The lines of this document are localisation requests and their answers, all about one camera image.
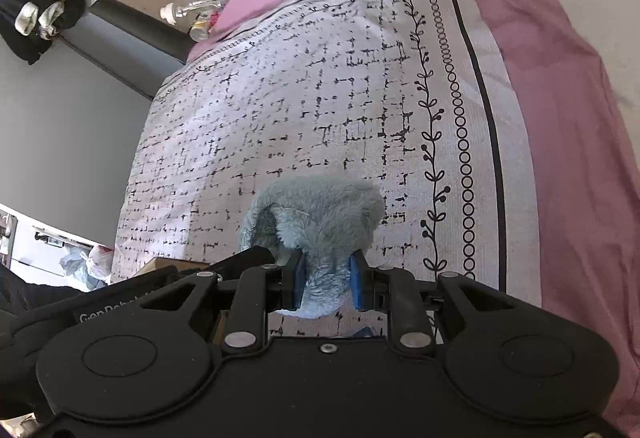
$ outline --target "screw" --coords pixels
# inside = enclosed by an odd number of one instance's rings
[[[246,348],[255,342],[255,335],[249,332],[233,332],[225,337],[225,344],[232,348]]]
[[[320,346],[320,351],[323,353],[335,353],[336,351],[338,351],[338,346],[336,346],[335,344],[323,344],[322,346]]]
[[[405,333],[400,337],[400,344],[405,348],[426,348],[431,344],[431,337],[422,332]]]

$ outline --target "white wall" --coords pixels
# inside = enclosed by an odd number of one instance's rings
[[[61,43],[0,79],[0,204],[113,246],[149,100]]]

